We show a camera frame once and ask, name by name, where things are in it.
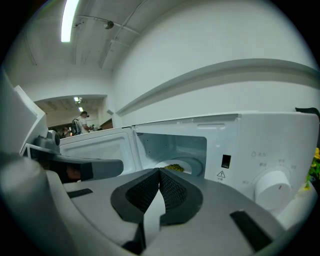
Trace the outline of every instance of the warning label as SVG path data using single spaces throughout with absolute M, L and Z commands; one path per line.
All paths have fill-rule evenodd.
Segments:
M 217 176 L 222 177 L 222 178 L 226 177 L 223 170 L 221 172 L 219 172 L 219 174 Z

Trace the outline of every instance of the fluorescent light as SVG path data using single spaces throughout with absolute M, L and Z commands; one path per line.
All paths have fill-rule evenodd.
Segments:
M 61 26 L 61 42 L 70 42 L 71 28 L 79 0 L 66 0 Z

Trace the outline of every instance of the green food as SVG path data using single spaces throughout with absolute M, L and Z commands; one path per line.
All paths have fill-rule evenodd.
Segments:
M 184 171 L 184 169 L 177 163 L 169 164 L 169 165 L 165 166 L 164 168 L 170 169 L 170 170 L 175 170 L 175 171 L 178 171 L 178 172 L 183 172 Z

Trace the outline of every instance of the ceiling pipe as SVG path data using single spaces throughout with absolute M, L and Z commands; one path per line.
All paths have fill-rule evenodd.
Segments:
M 123 45 L 123 46 L 126 46 L 126 47 L 129 47 L 129 46 L 130 46 L 130 45 L 126 44 L 126 43 L 120 42 L 120 41 L 115 40 L 115 39 L 112 39 L 112 40 L 111 40 L 111 43 L 113 43 L 113 42 L 119 43 L 119 44 L 121 44 L 121 45 Z
M 94 20 L 94 21 L 98 21 L 98 22 L 109 22 L 109 21 L 112 21 L 112 20 L 108 20 L 108 19 L 104 19 L 104 18 L 99 18 L 99 17 L 94 17 L 94 16 L 87 16 L 87 15 L 77 15 L 76 17 L 77 17 L 77 18 L 81 18 L 81 19 Z M 122 26 L 121 24 L 116 23 L 116 22 L 114 22 L 114 21 L 112 21 L 112 22 L 114 23 L 115 26 L 121 28 L 121 26 Z M 131 33 L 134 33 L 134 34 L 140 36 L 140 33 L 139 33 L 139 32 L 137 32 L 137 31 L 135 31 L 135 30 L 133 30 L 133 29 L 127 27 L 127 26 L 123 26 L 122 28 L 123 28 L 124 30 L 127 30 L 127 31 L 129 31 L 129 32 L 131 32 Z
M 130 20 L 130 18 L 132 17 L 132 15 L 134 15 L 135 11 L 136 11 L 140 6 L 142 6 L 146 1 L 148 1 L 148 0 L 143 0 L 143 2 L 141 2 L 141 3 L 138 4 L 138 6 L 133 10 L 133 12 L 128 16 L 128 18 L 126 18 L 126 20 L 124 21 L 124 23 L 121 25 L 120 29 L 119 29 L 118 32 L 115 34 L 115 37 L 114 37 L 114 38 L 117 38 L 117 36 L 119 35 L 121 29 L 122 29 L 122 28 L 125 28 L 125 25 L 127 25 L 128 21 Z M 104 64 L 105 64 L 105 60 L 106 60 L 106 58 L 107 58 L 108 52 L 110 51 L 111 46 L 112 46 L 113 43 L 114 43 L 113 41 L 110 42 L 108 48 L 107 48 L 106 51 L 105 51 L 104 57 L 103 57 L 102 61 L 101 61 L 100 64 L 99 64 L 99 66 L 100 66 L 101 69 L 103 68 L 103 66 L 104 66 Z

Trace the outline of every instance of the white wall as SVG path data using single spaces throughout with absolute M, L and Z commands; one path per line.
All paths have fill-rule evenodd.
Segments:
M 110 72 L 92 66 L 48 62 L 6 69 L 11 83 L 20 85 L 34 101 L 80 95 L 108 95 L 112 90 Z
M 276 65 L 265 68 L 270 59 Z M 248 70 L 234 66 L 216 75 L 218 65 L 228 69 L 244 60 L 257 60 L 261 70 L 251 71 L 252 62 Z M 292 63 L 297 68 L 288 74 Z M 278 70 L 281 65 L 287 69 Z M 194 81 L 192 72 L 208 67 L 211 72 L 198 72 Z M 217 112 L 320 108 L 318 82 L 302 71 L 308 67 L 318 68 L 303 38 L 267 2 L 188 1 L 150 25 L 124 57 L 114 72 L 115 110 L 127 126 Z M 166 87 L 186 74 L 187 80 Z
M 103 123 L 111 119 L 111 115 L 107 113 L 108 107 L 107 107 L 107 97 L 105 97 L 101 103 L 101 105 L 98 107 L 98 122 L 99 126 L 101 126 Z
M 99 127 L 98 112 L 88 111 L 87 125 Z M 80 116 L 78 110 L 50 111 L 46 114 L 46 124 L 48 127 L 69 124 L 73 119 Z

